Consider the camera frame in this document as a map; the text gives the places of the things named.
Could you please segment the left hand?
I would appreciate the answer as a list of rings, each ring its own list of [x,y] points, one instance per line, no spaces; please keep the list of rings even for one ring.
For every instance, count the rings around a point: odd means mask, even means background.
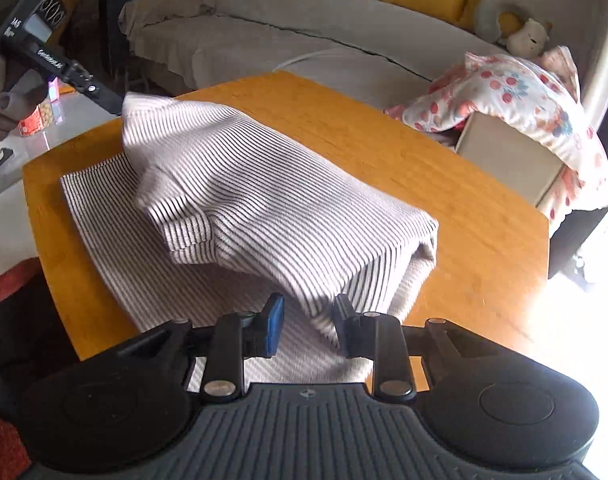
[[[37,70],[0,54],[0,142],[46,99],[48,84]]]

